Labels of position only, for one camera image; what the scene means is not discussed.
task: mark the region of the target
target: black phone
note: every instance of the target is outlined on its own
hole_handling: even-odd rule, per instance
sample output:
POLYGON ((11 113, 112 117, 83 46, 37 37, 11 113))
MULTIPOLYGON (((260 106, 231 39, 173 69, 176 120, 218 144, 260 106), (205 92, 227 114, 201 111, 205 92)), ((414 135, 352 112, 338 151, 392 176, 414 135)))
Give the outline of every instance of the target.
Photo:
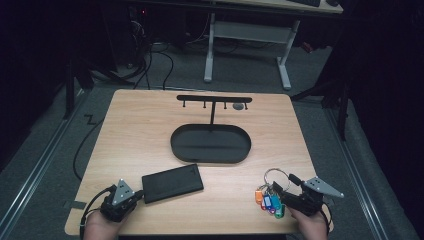
POLYGON ((203 190, 197 164, 190 164, 141 177, 146 204, 203 190))

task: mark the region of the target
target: gray carpet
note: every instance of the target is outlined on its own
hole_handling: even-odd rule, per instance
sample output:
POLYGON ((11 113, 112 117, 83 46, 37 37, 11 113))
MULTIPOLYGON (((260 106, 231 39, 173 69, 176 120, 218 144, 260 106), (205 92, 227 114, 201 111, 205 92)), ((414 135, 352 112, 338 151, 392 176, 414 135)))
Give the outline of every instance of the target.
MULTIPOLYGON (((246 44, 258 46, 257 43, 246 44)), ((261 48, 260 54, 258 49, 246 46, 238 46, 235 51, 227 54, 221 52, 232 51, 233 46, 218 48, 219 52, 215 55, 213 81, 208 84, 202 80, 205 64, 203 45, 192 45, 185 50, 172 47, 166 49, 166 46, 159 45, 155 46, 155 49, 157 51, 166 49, 163 53, 172 57, 174 66, 166 82, 169 88, 288 95, 294 95, 313 86, 331 52, 330 48, 317 50, 311 54, 299 48, 292 49, 287 61, 287 69, 293 88, 291 91, 285 91, 282 88, 273 56, 280 47, 273 45, 261 48)), ((161 88, 163 79, 171 69, 171 61, 162 54, 155 53, 152 56, 152 65, 148 72, 149 83, 152 88, 161 88)), ((78 238, 67 236, 64 232, 64 225, 69 214, 68 203, 74 199, 79 187, 79 180, 72 171, 72 161, 78 146, 93 128, 91 124, 105 116, 112 95, 119 88, 122 86, 96 81, 96 86, 91 92, 78 97, 80 107, 72 121, 67 122, 68 128, 50 156, 51 162, 45 174, 24 210, 18 213, 20 217, 12 224, 13 228, 7 239, 78 238)), ((147 88, 145 78, 139 88, 147 88)), ((25 143, 1 173, 0 180, 3 184, 1 185, 0 216, 7 213, 19 190, 30 176, 31 170, 43 155, 55 130, 63 124, 64 96, 62 90, 54 104, 34 124, 25 143)), ((344 160, 346 153, 329 119, 332 110, 322 109, 319 99, 320 97, 309 97, 294 102, 293 105, 318 176, 346 196, 344 199, 334 199, 334 205, 331 207, 335 229, 330 233, 330 239, 375 239, 373 229, 364 213, 360 194, 344 160)), ((366 183, 387 237, 418 239, 369 149, 352 104, 349 105, 346 128, 347 141, 343 143, 343 146, 347 146, 360 176, 366 183)), ((89 135, 78 155, 77 172, 80 175, 84 173, 99 130, 100 127, 89 135)))

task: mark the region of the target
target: desk leg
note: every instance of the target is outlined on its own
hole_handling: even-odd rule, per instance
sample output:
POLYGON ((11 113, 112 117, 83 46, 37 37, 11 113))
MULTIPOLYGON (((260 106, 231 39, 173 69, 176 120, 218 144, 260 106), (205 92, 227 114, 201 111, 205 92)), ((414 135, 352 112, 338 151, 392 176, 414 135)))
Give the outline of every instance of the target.
POLYGON ((283 56, 277 58, 278 69, 280 70, 281 81, 283 82, 283 88, 285 90, 291 89, 290 79, 287 75, 286 61, 289 56, 290 49, 293 45, 294 38, 296 37, 297 29, 299 28, 300 21, 296 20, 293 24, 293 27, 290 31, 289 38, 286 44, 286 49, 284 50, 283 56))
POLYGON ((212 69, 213 69, 213 39, 215 35, 215 13, 211 13, 211 23, 209 27, 209 49, 208 55, 206 56, 206 66, 205 66, 205 82, 212 81, 212 69))

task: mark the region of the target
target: black oval tray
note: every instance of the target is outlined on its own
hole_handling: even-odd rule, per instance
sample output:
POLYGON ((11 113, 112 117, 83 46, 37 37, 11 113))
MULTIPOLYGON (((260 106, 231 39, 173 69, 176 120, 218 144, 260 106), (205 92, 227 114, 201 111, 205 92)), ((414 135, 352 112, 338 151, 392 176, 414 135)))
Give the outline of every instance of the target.
POLYGON ((238 163, 249 154, 252 142, 240 127, 222 124, 186 124, 171 136, 174 155, 193 163, 238 163))

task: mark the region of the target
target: metal stand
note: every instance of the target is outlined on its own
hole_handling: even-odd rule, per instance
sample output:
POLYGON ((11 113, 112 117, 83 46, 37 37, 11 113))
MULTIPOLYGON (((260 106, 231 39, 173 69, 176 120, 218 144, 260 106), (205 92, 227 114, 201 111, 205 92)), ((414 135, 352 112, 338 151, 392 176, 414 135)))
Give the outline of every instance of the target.
POLYGON ((209 29, 209 49, 206 56, 205 82, 212 81, 213 72, 213 43, 215 37, 233 38, 251 41, 272 42, 285 44, 286 48, 281 57, 277 58, 281 81, 285 90, 291 89, 290 80, 286 69, 286 60, 296 37, 300 21, 296 20, 291 28, 271 27, 254 24, 215 21, 215 14, 211 14, 209 29))

